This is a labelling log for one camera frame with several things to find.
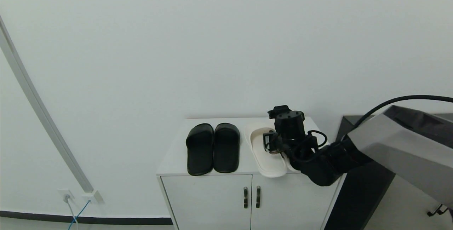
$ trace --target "white cabinet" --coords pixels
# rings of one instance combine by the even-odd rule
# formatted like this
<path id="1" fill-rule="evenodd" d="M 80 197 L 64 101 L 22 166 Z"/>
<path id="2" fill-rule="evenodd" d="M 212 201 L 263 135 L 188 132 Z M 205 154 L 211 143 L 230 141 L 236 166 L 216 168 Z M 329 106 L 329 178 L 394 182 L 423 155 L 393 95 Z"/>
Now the white cabinet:
<path id="1" fill-rule="evenodd" d="M 338 187 L 320 187 L 296 173 L 279 178 L 254 174 L 252 182 L 252 230 L 321 229 Z"/>
<path id="2" fill-rule="evenodd" d="M 181 230 L 250 230 L 251 207 L 244 208 L 252 175 L 165 176 L 162 182 Z"/>
<path id="3" fill-rule="evenodd" d="M 228 122 L 242 132 L 249 123 L 268 121 L 272 122 L 267 118 L 187 119 L 183 122 L 156 174 L 176 230 L 324 228 L 345 176 L 329 187 L 317 186 L 305 175 L 290 170 L 279 178 L 263 177 L 242 137 L 236 172 L 225 174 L 212 170 L 196 177 L 187 173 L 185 139 L 192 127 L 207 122 L 215 128 L 219 123 Z M 318 130 L 310 117 L 306 117 L 304 126 L 306 130 Z"/>

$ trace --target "white cable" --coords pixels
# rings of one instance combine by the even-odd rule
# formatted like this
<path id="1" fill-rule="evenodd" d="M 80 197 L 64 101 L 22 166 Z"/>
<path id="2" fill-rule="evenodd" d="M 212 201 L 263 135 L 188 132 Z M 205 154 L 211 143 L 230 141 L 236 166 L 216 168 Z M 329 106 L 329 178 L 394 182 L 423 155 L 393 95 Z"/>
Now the white cable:
<path id="1" fill-rule="evenodd" d="M 73 215 L 73 219 L 76 220 L 76 217 L 74 216 L 73 209 L 71 208 L 71 205 L 69 204 L 69 201 L 68 201 L 68 206 L 69 206 L 69 209 L 71 211 L 71 214 Z M 77 220 L 76 220 L 76 229 L 79 230 L 79 222 L 77 222 Z"/>

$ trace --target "blue cable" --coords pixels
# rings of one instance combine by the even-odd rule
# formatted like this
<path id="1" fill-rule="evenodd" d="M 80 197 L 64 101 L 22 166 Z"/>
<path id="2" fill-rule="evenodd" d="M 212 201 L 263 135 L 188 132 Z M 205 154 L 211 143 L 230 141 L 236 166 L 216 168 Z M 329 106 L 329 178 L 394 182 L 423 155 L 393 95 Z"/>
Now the blue cable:
<path id="1" fill-rule="evenodd" d="M 86 206 L 91 202 L 91 200 L 88 200 L 88 202 L 86 202 L 86 205 L 84 206 L 84 208 L 79 212 L 79 214 L 77 214 L 77 216 L 73 219 L 73 221 L 71 222 L 71 225 L 69 225 L 68 227 L 68 230 L 71 229 L 71 226 L 74 224 L 74 222 L 76 222 L 76 219 L 80 216 L 80 214 L 84 211 L 84 209 L 86 208 Z"/>

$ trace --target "robotic arm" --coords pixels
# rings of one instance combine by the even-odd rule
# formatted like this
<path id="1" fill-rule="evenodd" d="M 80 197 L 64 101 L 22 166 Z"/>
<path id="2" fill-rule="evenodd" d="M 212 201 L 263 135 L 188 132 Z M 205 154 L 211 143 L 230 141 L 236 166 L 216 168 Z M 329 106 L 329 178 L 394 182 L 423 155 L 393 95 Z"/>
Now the robotic arm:
<path id="1" fill-rule="evenodd" d="M 277 106 L 268 112 L 275 119 L 275 132 L 263 135 L 265 150 L 286 154 L 293 168 L 320 186 L 332 185 L 341 174 L 374 160 L 453 208 L 453 122 L 400 106 L 364 122 L 379 108 L 407 99 L 453 102 L 437 96 L 392 99 L 364 115 L 341 140 L 322 148 L 326 141 L 318 145 L 312 135 L 320 132 L 305 132 L 303 112 Z"/>

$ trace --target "white wall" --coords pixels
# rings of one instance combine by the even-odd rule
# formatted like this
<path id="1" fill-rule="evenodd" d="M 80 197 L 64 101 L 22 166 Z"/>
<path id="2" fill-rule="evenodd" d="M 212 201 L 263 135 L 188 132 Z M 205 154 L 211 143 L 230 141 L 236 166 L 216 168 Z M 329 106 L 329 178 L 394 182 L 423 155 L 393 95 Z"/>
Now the white wall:
<path id="1" fill-rule="evenodd" d="M 453 96 L 453 0 L 1 0 L 42 100 L 105 199 L 85 215 L 166 217 L 154 172 L 186 117 L 343 114 Z M 1 59 L 2 210 L 68 214 L 81 188 Z M 453 105 L 408 102 L 430 112 Z"/>

